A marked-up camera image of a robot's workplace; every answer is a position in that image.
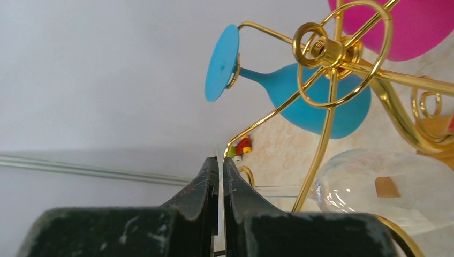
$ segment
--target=clamp jaw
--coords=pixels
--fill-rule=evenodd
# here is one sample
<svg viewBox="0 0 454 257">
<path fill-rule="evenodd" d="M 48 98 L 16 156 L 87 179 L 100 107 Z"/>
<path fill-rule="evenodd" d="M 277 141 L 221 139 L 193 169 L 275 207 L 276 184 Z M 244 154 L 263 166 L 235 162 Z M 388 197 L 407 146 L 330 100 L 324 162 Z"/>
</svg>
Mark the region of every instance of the clamp jaw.
<svg viewBox="0 0 454 257">
<path fill-rule="evenodd" d="M 158 207 L 49 210 L 17 256 L 398 256 L 389 231 L 371 215 L 286 213 L 253 190 L 232 159 L 223 163 L 223 185 L 219 175 L 209 157 Z M 226 250 L 214 252 L 220 186 Z"/>
</svg>

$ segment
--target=gold wine glass holder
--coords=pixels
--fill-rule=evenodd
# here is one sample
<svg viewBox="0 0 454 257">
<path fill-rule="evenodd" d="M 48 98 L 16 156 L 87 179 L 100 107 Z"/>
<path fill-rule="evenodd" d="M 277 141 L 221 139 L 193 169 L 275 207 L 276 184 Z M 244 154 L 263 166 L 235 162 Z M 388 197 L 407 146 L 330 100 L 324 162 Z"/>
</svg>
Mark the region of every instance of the gold wine glass holder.
<svg viewBox="0 0 454 257">
<path fill-rule="evenodd" d="M 234 142 L 283 111 L 300 96 L 309 105 L 315 108 L 327 110 L 320 141 L 308 174 L 292 208 L 293 212 L 302 210 L 311 190 L 311 185 L 313 185 L 317 172 L 321 166 L 328 146 L 336 107 L 353 99 L 367 86 L 370 86 L 375 95 L 379 98 L 400 136 L 412 147 L 424 153 L 439 153 L 448 149 L 453 149 L 453 135 L 448 132 L 441 134 L 431 132 L 424 126 L 421 120 L 423 117 L 434 119 L 440 115 L 442 104 L 441 95 L 454 96 L 454 84 L 433 80 L 426 76 L 415 77 L 412 75 L 381 69 L 381 66 L 386 60 L 387 54 L 391 47 L 391 39 L 393 35 L 393 22 L 389 11 L 398 2 L 399 0 L 389 0 L 384 5 L 380 5 L 370 0 L 358 0 L 344 4 L 343 0 L 337 0 L 337 9 L 329 14 L 320 24 L 310 22 L 301 25 L 297 29 L 293 38 L 287 37 L 253 22 L 244 22 L 238 26 L 239 30 L 245 27 L 257 29 L 265 34 L 292 45 L 293 55 L 298 61 L 298 91 L 275 110 L 268 113 L 247 129 L 233 137 L 227 144 L 224 152 L 224 158 L 227 157 L 228 151 Z M 376 14 L 353 35 L 342 36 L 343 13 L 346 9 L 354 6 L 368 6 L 374 9 Z M 331 19 L 335 19 L 335 34 L 333 39 L 328 38 L 327 33 L 323 28 L 323 26 Z M 380 20 L 383 20 L 384 23 L 384 39 L 381 51 L 378 54 L 375 63 L 371 64 L 362 59 L 363 45 L 361 38 Z M 301 40 L 307 33 L 312 33 L 312 35 L 309 40 L 303 44 L 301 43 Z M 305 83 L 302 82 L 303 67 L 317 67 L 315 73 Z M 231 88 L 236 82 L 239 70 L 240 61 L 238 56 L 237 69 L 233 74 L 232 80 L 228 84 L 227 89 Z M 363 81 L 345 97 L 336 99 L 338 82 L 351 73 L 359 76 L 363 79 Z M 306 94 L 311 85 L 322 75 L 326 76 L 330 80 L 329 97 L 328 102 L 326 103 L 315 102 Z M 413 117 L 416 121 L 415 123 L 405 111 L 402 102 L 391 85 L 391 82 L 396 82 L 413 88 L 411 93 L 411 102 Z M 425 90 L 425 92 L 421 94 L 420 101 L 417 100 L 418 89 Z M 435 96 L 436 100 L 436 110 L 433 114 L 430 114 L 426 108 L 426 99 L 429 96 Z M 254 186 L 254 178 L 251 170 L 248 167 L 240 167 L 239 171 L 245 172 L 249 178 L 249 183 Z M 407 256 L 423 256 L 423 253 L 417 244 L 399 226 L 383 217 L 377 216 L 377 218 L 390 229 L 395 241 L 399 243 L 400 247 L 404 250 Z"/>
</svg>

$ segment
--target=pink wine glass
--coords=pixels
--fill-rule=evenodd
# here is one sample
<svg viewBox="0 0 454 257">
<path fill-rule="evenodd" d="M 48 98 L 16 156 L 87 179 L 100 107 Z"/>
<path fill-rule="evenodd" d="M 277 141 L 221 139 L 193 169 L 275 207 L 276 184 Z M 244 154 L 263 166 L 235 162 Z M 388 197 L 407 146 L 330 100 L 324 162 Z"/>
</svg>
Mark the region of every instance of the pink wine glass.
<svg viewBox="0 0 454 257">
<path fill-rule="evenodd" d="M 387 0 L 376 0 L 385 4 Z M 336 0 L 328 0 L 331 10 Z M 401 0 L 391 9 L 394 34 L 388 60 L 406 61 L 421 56 L 441 43 L 454 29 L 453 0 Z M 375 14 L 367 6 L 345 10 L 344 32 L 355 33 Z M 383 42 L 383 21 L 379 21 L 363 38 L 364 45 L 379 53 Z"/>
</svg>

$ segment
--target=small toy figure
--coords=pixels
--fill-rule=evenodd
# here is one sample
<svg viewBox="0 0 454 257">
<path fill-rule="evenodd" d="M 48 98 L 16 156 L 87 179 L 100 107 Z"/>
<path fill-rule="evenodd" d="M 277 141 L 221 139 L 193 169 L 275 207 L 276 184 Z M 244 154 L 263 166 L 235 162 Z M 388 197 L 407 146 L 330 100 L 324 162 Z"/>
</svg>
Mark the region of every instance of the small toy figure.
<svg viewBox="0 0 454 257">
<path fill-rule="evenodd" d="M 252 152 L 251 139 L 248 135 L 243 135 L 241 137 L 240 143 L 236 146 L 237 155 L 238 154 L 250 154 Z"/>
<path fill-rule="evenodd" d="M 229 149 L 228 157 L 233 158 L 235 162 L 240 162 L 243 159 L 243 154 L 249 154 L 252 152 L 252 142 L 248 135 L 241 137 L 241 141 L 238 144 L 232 145 Z"/>
</svg>

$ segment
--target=gold spiral decoration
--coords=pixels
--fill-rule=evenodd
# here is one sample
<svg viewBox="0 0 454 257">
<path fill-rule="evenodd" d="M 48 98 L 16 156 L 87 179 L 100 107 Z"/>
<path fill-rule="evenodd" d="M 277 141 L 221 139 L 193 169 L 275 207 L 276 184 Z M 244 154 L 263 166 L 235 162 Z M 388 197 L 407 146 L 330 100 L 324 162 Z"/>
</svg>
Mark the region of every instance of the gold spiral decoration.
<svg viewBox="0 0 454 257">
<path fill-rule="evenodd" d="M 430 77 L 428 76 L 422 76 L 422 78 L 430 79 Z M 430 96 L 435 97 L 435 111 L 433 114 L 430 114 L 427 110 L 427 98 Z M 416 127 L 421 133 L 423 133 L 423 135 L 426 136 L 426 138 L 432 139 L 434 142 L 441 142 L 451 136 L 449 132 L 435 133 L 433 131 L 430 131 L 422 122 L 424 118 L 436 119 L 440 116 L 443 104 L 442 96 L 440 93 L 425 91 L 421 93 L 420 100 L 418 101 L 418 89 L 413 88 L 411 91 L 411 103 Z"/>
</svg>

